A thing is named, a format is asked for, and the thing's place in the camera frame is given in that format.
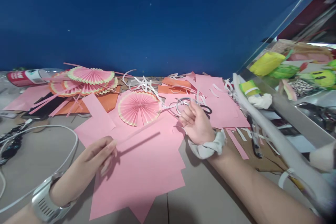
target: charging cable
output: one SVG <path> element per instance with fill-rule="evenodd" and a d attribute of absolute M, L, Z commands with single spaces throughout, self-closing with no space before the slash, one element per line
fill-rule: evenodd
<path fill-rule="evenodd" d="M 59 172 L 59 170 L 61 170 L 61 169 L 63 168 L 63 166 L 66 164 L 66 162 L 67 162 L 70 158 L 72 158 L 72 157 L 75 155 L 75 150 L 76 150 L 76 147 L 77 147 L 77 145 L 78 145 L 78 136 L 77 136 L 77 134 L 76 134 L 72 129 L 70 129 L 70 128 L 66 127 L 66 126 L 63 126 L 63 125 L 42 125 L 42 126 L 36 126 L 36 127 L 32 127 L 32 128 L 26 129 L 26 130 L 24 130 L 24 131 L 21 131 L 21 132 L 15 134 L 15 135 L 13 135 L 13 136 L 10 136 L 10 137 L 8 137 L 8 138 L 6 138 L 5 140 L 3 140 L 3 141 L 0 142 L 0 144 L 1 144 L 1 143 L 4 143 L 4 144 L 3 144 L 3 147 L 2 147 L 1 150 L 0 150 L 0 156 L 1 156 L 1 154 L 2 154 L 2 152 L 3 152 L 3 150 L 4 150 L 4 148 L 5 148 L 5 146 L 8 144 L 8 142 L 9 142 L 12 138 L 14 138 L 14 137 L 16 137 L 16 136 L 18 136 L 18 135 L 21 135 L 22 133 L 25 133 L 25 132 L 27 132 L 27 131 L 30 131 L 30 130 L 33 130 L 33 129 L 36 129 L 36 128 L 44 128 L 44 127 L 61 127 L 61 128 L 66 128 L 66 129 L 70 130 L 70 131 L 75 135 L 75 137 L 76 137 L 75 144 L 74 144 L 73 148 L 71 149 L 69 155 L 67 156 L 67 158 L 65 159 L 65 161 L 63 162 L 63 164 L 62 164 L 62 165 L 61 165 L 61 166 L 60 166 L 54 173 Z M 6 179 L 5 179 L 5 176 L 3 175 L 3 173 L 1 172 L 1 169 L 0 169 L 0 178 L 1 178 L 1 180 L 3 181 L 3 184 L 4 184 L 4 185 L 3 185 L 3 188 L 2 188 L 2 190 L 1 190 L 1 193 L 0 193 L 0 199 L 1 199 L 2 195 L 3 195 L 4 192 L 5 192 L 5 188 L 6 188 Z M 30 194 L 32 194 L 32 193 L 34 192 L 34 190 L 35 190 L 37 187 L 35 187 L 34 189 L 32 189 L 31 191 L 29 191 L 28 193 L 26 193 L 25 195 L 23 195 L 21 198 L 17 199 L 17 200 L 14 201 L 13 203 L 9 204 L 8 206 L 6 206 L 6 207 L 0 209 L 0 214 L 3 213 L 3 212 L 5 212 L 5 211 L 8 210 L 9 208 L 13 207 L 13 206 L 16 205 L 17 203 L 19 203 L 21 200 L 23 200 L 24 198 L 26 198 L 27 196 L 29 196 Z"/>

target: pink paper fan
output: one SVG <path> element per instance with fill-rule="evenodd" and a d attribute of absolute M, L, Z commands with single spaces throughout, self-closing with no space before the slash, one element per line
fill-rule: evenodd
<path fill-rule="evenodd" d="M 118 85 L 118 78 L 114 77 L 111 81 L 109 81 L 106 85 L 104 85 L 105 88 L 103 91 L 101 91 L 99 94 L 103 95 L 111 91 L 111 89 L 115 89 Z"/>
<path fill-rule="evenodd" d="M 56 73 L 48 83 L 50 91 L 60 97 L 75 96 L 81 92 L 81 83 L 72 80 L 61 81 L 60 78 L 67 77 L 68 72 Z"/>
<path fill-rule="evenodd" d="M 69 70 L 68 77 L 74 81 L 86 84 L 105 84 L 113 79 L 114 72 L 104 71 L 98 68 L 89 69 L 77 66 Z"/>
<path fill-rule="evenodd" d="M 159 116 L 160 105 L 151 93 L 131 92 L 123 97 L 118 105 L 120 118 L 127 124 L 136 126 L 138 120 L 143 125 L 154 121 Z"/>

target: scissors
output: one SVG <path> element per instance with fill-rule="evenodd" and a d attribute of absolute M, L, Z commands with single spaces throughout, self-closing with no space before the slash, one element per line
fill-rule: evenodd
<path fill-rule="evenodd" d="M 189 98 L 189 97 L 184 97 L 184 98 L 181 98 L 181 99 L 177 99 L 179 102 L 180 102 L 180 105 L 184 104 L 184 105 L 189 105 L 189 103 L 186 103 L 184 101 L 188 100 L 188 101 L 191 101 L 192 99 Z M 198 101 L 194 100 L 204 111 L 204 113 L 206 114 L 207 118 L 210 119 L 210 115 L 212 114 L 212 109 L 209 108 L 208 106 L 206 105 L 202 105 L 202 104 L 199 104 Z M 176 104 L 176 110 L 179 114 L 181 114 L 179 108 L 178 108 L 178 103 Z"/>

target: left hand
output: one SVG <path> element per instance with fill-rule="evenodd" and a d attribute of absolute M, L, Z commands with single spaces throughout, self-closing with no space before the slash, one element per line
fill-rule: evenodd
<path fill-rule="evenodd" d="M 96 172 L 104 176 L 113 156 L 117 156 L 116 145 L 112 137 L 105 136 L 86 148 L 50 189 L 53 203 L 59 207 L 67 205 L 84 192 Z"/>

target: table surface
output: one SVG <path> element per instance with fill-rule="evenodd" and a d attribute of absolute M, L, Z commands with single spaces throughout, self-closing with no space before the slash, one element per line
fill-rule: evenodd
<path fill-rule="evenodd" d="M 15 96 L 0 95 L 0 107 L 8 104 Z M 49 119 L 49 124 L 64 125 L 75 129 L 82 124 L 85 118 L 79 116 L 56 116 Z M 0 134 L 11 130 L 15 124 L 13 119 L 2 118 Z M 22 147 L 18 153 L 2 168 L 7 180 L 5 193 L 0 200 L 0 209 L 12 203 L 50 176 L 65 160 L 73 147 L 75 138 L 73 133 L 63 128 L 46 128 L 39 133 L 28 133 L 22 140 Z M 75 157 L 83 150 L 81 142 L 78 144 Z M 207 161 L 197 159 L 183 141 L 179 152 L 186 168 L 182 170 L 185 187 L 156 197 L 152 208 L 145 220 L 151 223 L 255 223 L 246 208 L 232 192 L 224 180 L 214 171 Z M 262 173 L 277 183 L 280 175 Z M 66 218 L 58 223 L 89 223 L 94 180 L 87 187 L 77 204 L 67 214 Z M 298 188 L 286 180 L 284 189 L 310 207 L 308 200 Z M 28 197 L 16 206 L 0 214 L 0 222 L 8 219 L 19 209 L 25 206 L 31 197 Z M 129 208 L 90 221 L 90 224 L 139 224 Z"/>

